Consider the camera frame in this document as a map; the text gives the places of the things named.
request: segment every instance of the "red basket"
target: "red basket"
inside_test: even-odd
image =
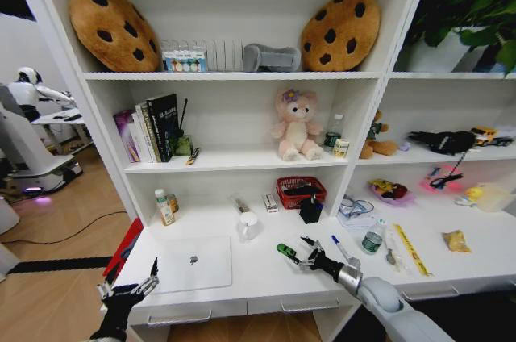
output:
[[[305,184],[310,183],[312,186],[317,187],[322,190],[321,193],[317,193],[315,197],[320,202],[324,202],[324,198],[326,198],[326,189],[318,181],[316,177],[287,177],[287,178],[279,178],[276,182],[276,192],[277,195],[280,196],[281,203],[285,209],[299,209],[301,206],[301,201],[303,199],[307,199],[310,197],[309,194],[306,195],[286,195],[283,192],[283,187],[287,189],[293,189],[296,187],[304,186]]]

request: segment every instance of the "cookie pillow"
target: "cookie pillow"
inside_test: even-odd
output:
[[[377,39],[380,15],[375,0],[329,1],[301,35],[304,68],[326,72],[355,68]]]
[[[70,0],[82,44],[114,72],[155,71],[161,62],[151,25],[128,0]]]

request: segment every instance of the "black book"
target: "black book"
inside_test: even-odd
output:
[[[148,98],[147,104],[161,161],[168,162],[173,156],[174,141],[179,130],[176,94]]]

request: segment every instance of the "stuffed bear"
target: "stuffed bear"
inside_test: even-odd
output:
[[[301,34],[303,67],[343,71],[369,54],[380,28],[375,0],[331,0],[310,19]]]
[[[377,123],[380,118],[381,112],[377,111],[374,115],[371,128],[369,128],[368,137],[362,147],[360,159],[369,159],[374,152],[381,155],[393,155],[397,151],[397,144],[392,140],[386,140],[385,142],[377,141],[377,134],[389,130],[388,124]]]
[[[301,152],[306,159],[319,159],[323,148],[314,139],[323,127],[312,122],[317,109],[315,92],[280,90],[276,96],[276,111],[281,123],[271,130],[271,135],[280,139],[280,157],[283,161],[294,161]]]

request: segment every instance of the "white cabinet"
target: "white cabinet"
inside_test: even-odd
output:
[[[339,251],[330,236],[339,236],[348,251],[362,259],[366,276],[380,276],[407,297],[435,298],[514,284],[516,219],[505,212],[488,215],[465,210],[446,194],[425,194],[418,183],[432,165],[458,158],[413,146],[393,156],[359,160],[362,143],[378,107],[389,132],[379,139],[405,139],[408,131],[457,131],[476,124],[510,123],[516,115],[514,75],[491,73],[393,72],[397,54],[419,0],[377,0],[381,7],[378,39],[356,72],[242,73],[234,62],[233,45],[260,42],[273,47],[298,46],[302,28],[328,0],[131,0],[146,16],[160,40],[204,40],[226,43],[210,73],[110,73],[78,41],[69,22],[68,0],[28,0],[44,36],[85,117],[95,144],[132,217],[145,229],[127,261],[120,282],[136,282],[152,263],[149,239],[230,236],[231,286],[150,295],[135,307],[130,324],[142,340],[159,340],[149,323],[200,321],[217,316],[268,311],[314,311],[324,340],[331,340],[352,316],[357,302],[329,277],[301,273],[276,251],[280,242],[306,250],[300,235],[319,239],[330,257]],[[347,158],[328,154],[317,161],[281,161],[277,142],[269,136],[277,122],[273,109],[278,90],[294,87],[318,95],[315,119],[327,124],[335,112],[345,114],[343,135],[350,140]],[[183,158],[169,163],[132,164],[126,157],[113,114],[158,94],[189,99],[185,130],[202,147],[197,162]],[[516,148],[484,148],[462,164],[466,186],[477,181],[502,181],[516,186]],[[265,212],[261,195],[274,189],[279,177],[316,176],[327,189],[318,223],[305,225],[295,211]],[[418,195],[405,211],[375,202],[376,212],[399,222],[433,273],[424,277],[406,254],[411,274],[397,273],[385,253],[366,256],[360,236],[349,233],[335,214],[345,193],[371,200],[365,182],[386,177],[410,186]],[[163,227],[156,217],[153,190],[163,187],[179,201],[177,222]],[[259,215],[264,230],[250,244],[235,232],[236,213],[227,195],[239,192]],[[449,252],[440,232],[462,229],[473,252]]]

